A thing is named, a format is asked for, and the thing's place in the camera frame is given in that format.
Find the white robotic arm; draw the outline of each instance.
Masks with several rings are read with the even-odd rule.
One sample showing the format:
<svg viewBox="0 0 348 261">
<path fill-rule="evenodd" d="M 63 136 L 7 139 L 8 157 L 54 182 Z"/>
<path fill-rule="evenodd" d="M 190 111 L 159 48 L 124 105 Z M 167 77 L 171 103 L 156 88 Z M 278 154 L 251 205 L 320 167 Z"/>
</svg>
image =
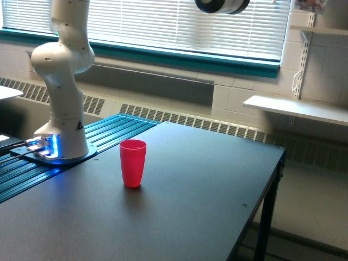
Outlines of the white robotic arm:
<svg viewBox="0 0 348 261">
<path fill-rule="evenodd" d="M 50 160 L 79 158 L 88 153 L 83 121 L 83 94 L 74 75 L 94 62 L 87 37 L 89 1 L 53 0 L 52 21 L 59 41 L 46 43 L 32 54 L 35 71 L 44 79 L 51 105 L 49 122 L 35 132 L 45 138 L 41 156 Z"/>
</svg>

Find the window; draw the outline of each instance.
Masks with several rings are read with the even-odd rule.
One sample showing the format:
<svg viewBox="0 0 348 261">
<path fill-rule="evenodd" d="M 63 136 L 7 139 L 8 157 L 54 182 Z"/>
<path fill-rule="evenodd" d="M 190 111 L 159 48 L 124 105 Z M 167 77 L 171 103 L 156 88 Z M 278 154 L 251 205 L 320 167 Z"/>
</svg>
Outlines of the window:
<svg viewBox="0 0 348 261">
<path fill-rule="evenodd" d="M 250 0 L 239 15 L 194 0 L 90 0 L 89 38 L 269 61 L 282 54 L 290 0 Z M 2 0 L 3 27 L 56 33 L 50 0 Z"/>
</svg>

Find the window sill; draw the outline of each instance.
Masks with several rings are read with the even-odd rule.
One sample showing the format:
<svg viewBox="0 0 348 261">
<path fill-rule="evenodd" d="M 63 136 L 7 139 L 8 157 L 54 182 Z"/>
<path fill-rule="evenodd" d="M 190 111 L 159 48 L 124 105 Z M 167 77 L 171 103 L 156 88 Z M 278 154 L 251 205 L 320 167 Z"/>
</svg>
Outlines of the window sill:
<svg viewBox="0 0 348 261">
<path fill-rule="evenodd" d="M 0 41 L 1 40 L 41 45 L 45 42 L 57 41 L 58 36 L 2 28 L 0 29 Z M 218 55 L 141 47 L 94 39 L 90 39 L 90 45 L 97 56 L 114 57 L 115 59 L 136 63 L 170 66 L 182 70 L 204 73 L 236 73 L 277 78 L 279 70 L 279 62 L 273 61 L 221 57 Z"/>
</svg>

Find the red cup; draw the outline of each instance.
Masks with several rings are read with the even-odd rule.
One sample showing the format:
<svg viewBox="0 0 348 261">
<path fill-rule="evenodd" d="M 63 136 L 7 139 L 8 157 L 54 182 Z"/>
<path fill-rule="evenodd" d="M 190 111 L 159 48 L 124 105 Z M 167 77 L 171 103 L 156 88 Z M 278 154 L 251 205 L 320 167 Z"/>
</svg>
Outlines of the red cup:
<svg viewBox="0 0 348 261">
<path fill-rule="evenodd" d="M 120 143 L 122 178 L 126 187 L 140 186 L 145 154 L 146 143 L 141 140 L 124 140 Z"/>
</svg>

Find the table leg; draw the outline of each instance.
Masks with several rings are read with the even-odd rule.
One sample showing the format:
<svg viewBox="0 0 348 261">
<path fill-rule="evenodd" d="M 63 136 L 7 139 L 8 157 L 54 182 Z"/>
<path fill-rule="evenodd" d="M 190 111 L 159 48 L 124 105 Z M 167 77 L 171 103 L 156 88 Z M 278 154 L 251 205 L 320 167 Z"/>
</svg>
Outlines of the table leg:
<svg viewBox="0 0 348 261">
<path fill-rule="evenodd" d="M 262 208 L 260 228 L 258 233 L 257 245 L 254 254 L 254 261 L 264 261 L 268 236 L 271 229 L 273 210 L 276 203 L 278 183 L 282 174 L 283 164 L 279 163 L 276 170 L 276 177 L 268 190 Z"/>
</svg>

